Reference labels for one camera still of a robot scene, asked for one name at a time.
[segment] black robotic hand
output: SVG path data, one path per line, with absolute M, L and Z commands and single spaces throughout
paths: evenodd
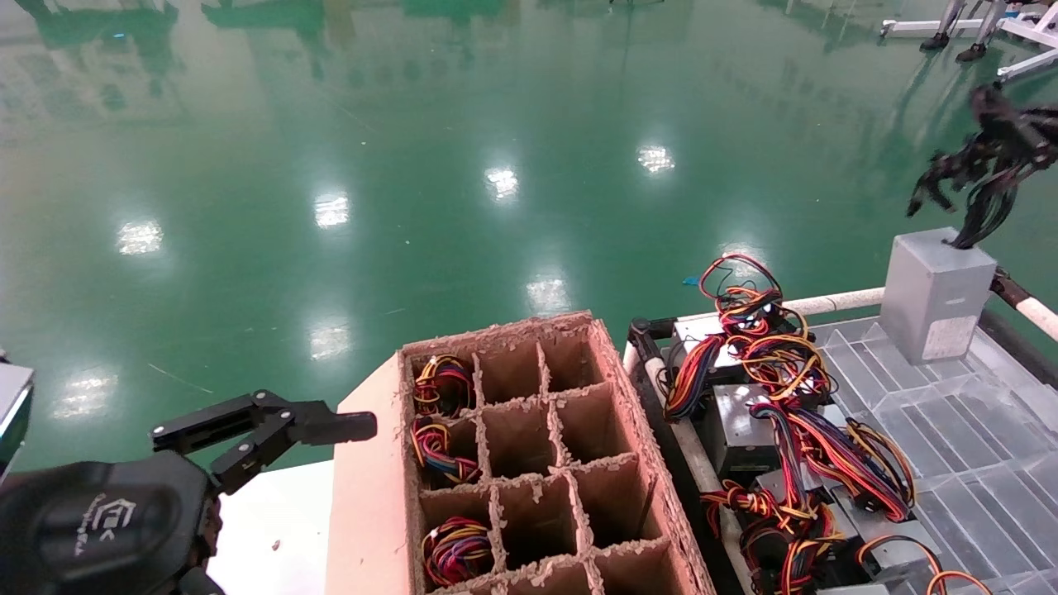
M 205 574 L 234 493 L 297 443 L 366 440 L 371 413 L 256 391 L 159 426 L 156 454 L 0 485 L 0 595 L 222 595 Z M 184 455 L 245 434 L 206 471 Z
M 1019 184 L 1058 159 L 1058 108 L 1016 109 L 995 86 L 970 91 L 970 108 L 981 131 L 967 139 L 957 152 L 933 156 L 907 210 L 911 217 L 931 200 L 953 213 L 955 206 L 941 183 L 950 180 L 955 192 L 974 184 L 966 201 L 963 228 L 951 241 L 959 249 L 972 248 L 999 229 L 1010 214 Z

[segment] metal casing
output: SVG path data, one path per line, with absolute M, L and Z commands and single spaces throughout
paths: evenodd
M 750 404 L 768 400 L 767 393 L 760 384 L 716 385 L 713 393 L 698 437 L 717 476 L 746 485 L 761 473 L 778 469 L 771 422 L 749 414 Z
M 808 469 L 806 463 L 801 463 L 801 483 L 804 485 L 806 491 L 823 487 L 823 480 L 811 469 Z M 771 492 L 771 495 L 776 498 L 776 502 L 786 501 L 786 481 L 783 479 L 782 469 L 776 469 L 774 471 L 758 475 L 753 484 L 759 489 Z
M 821 589 L 816 595 L 889 595 L 884 584 L 872 582 L 869 584 L 852 584 L 849 587 L 833 587 Z
M 996 260 L 956 250 L 952 228 L 893 238 L 879 323 L 911 364 L 961 358 L 988 300 Z
M 831 489 L 831 494 L 838 506 L 849 516 L 852 525 L 863 539 L 863 542 L 890 536 L 904 535 L 920 542 L 933 552 L 941 548 L 919 521 L 891 523 L 881 512 L 868 512 L 853 504 L 852 495 L 844 486 Z M 929 559 L 920 547 L 906 541 L 891 541 L 875 547 L 870 558 L 873 564 L 865 564 L 868 574 L 876 581 L 889 582 L 922 573 L 929 567 Z

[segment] clear plastic tray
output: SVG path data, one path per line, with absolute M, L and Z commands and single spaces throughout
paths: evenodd
M 1058 396 L 983 331 L 962 360 L 911 365 L 876 323 L 814 329 L 846 414 L 914 467 L 915 513 L 942 563 L 997 594 L 1058 595 Z M 924 592 L 928 576 L 890 585 Z M 963 595 L 972 587 L 953 581 Z

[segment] gray metal box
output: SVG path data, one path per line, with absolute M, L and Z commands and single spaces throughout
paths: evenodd
M 872 582 L 870 584 L 820 589 L 816 592 L 816 595 L 889 595 L 889 590 L 886 589 L 884 584 Z
M 919 521 L 891 523 L 881 512 L 868 512 L 855 506 L 844 486 L 831 490 L 835 502 L 849 516 L 849 520 L 863 542 L 889 535 L 904 535 L 917 540 L 933 552 L 940 552 L 936 542 Z M 891 541 L 871 551 L 875 564 L 864 570 L 874 580 L 888 582 L 923 572 L 929 566 L 929 559 L 920 547 L 907 541 Z
M 33 371 L 0 363 L 0 481 L 3 480 L 30 427 Z
M 893 238 L 878 322 L 911 364 L 966 355 L 988 300 L 996 260 L 944 244 L 955 235 L 943 228 Z
M 823 487 L 823 481 L 811 469 L 808 469 L 807 463 L 801 464 L 801 484 L 806 491 Z M 771 495 L 776 498 L 776 502 L 786 501 L 786 480 L 783 476 L 782 469 L 776 469 L 774 471 L 758 475 L 756 480 L 753 481 L 753 485 L 758 489 L 771 492 Z
M 698 435 L 722 480 L 748 485 L 761 473 L 779 468 L 771 421 L 749 414 L 749 405 L 767 402 L 760 384 L 713 386 L 715 398 L 706 410 Z

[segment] metal frame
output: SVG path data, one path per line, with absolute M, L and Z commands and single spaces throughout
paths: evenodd
M 980 5 L 981 1 L 979 0 L 977 5 L 970 12 L 971 16 Z M 997 31 L 1005 31 L 1010 35 L 1034 41 L 1046 48 L 1046 51 L 1033 56 L 1032 58 L 1022 60 L 1015 65 L 1001 67 L 996 71 L 996 77 L 1000 83 L 1006 83 L 1015 76 L 1039 71 L 1058 60 L 1058 31 L 1051 30 L 1051 26 L 1056 24 L 1056 21 L 1058 21 L 1058 2 L 1052 4 L 1045 13 L 1041 13 L 1038 8 L 1039 6 L 1035 4 L 1027 5 L 1017 17 L 1000 19 L 999 23 L 996 25 Z M 1040 16 L 1039 22 L 1035 24 L 1026 22 L 1028 17 L 1035 16 Z M 983 19 L 974 18 L 956 19 L 951 26 L 950 34 L 954 37 L 963 31 L 979 30 L 981 29 L 982 20 Z M 938 26 L 941 26 L 940 20 L 898 21 L 894 19 L 887 19 L 881 21 L 881 31 L 879 33 L 882 37 L 889 37 L 890 35 L 929 37 L 936 32 Z

